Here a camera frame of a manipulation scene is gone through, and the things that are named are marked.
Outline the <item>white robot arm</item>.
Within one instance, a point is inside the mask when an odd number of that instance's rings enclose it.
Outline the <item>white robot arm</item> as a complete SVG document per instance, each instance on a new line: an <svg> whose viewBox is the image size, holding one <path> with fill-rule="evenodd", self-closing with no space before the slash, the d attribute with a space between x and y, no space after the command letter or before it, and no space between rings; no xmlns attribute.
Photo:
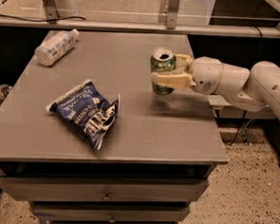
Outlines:
<svg viewBox="0 0 280 224"><path fill-rule="evenodd" d="M258 112L269 106L280 121L280 67L272 62L256 63L247 69L211 57L179 54L175 69L153 72L151 80L159 86L179 90L190 87L195 93L221 95L246 111Z"/></svg>

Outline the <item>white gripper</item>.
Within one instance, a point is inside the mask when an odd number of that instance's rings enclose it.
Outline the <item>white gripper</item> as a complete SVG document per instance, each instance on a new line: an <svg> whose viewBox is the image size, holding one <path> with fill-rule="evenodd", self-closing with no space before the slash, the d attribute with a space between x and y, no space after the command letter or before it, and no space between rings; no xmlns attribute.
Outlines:
<svg viewBox="0 0 280 224"><path fill-rule="evenodd" d="M196 93L214 94L221 80L223 63L211 57L194 59L178 53L175 68L186 73L165 75L154 72L151 74L153 84L179 90L191 87Z"/></svg>

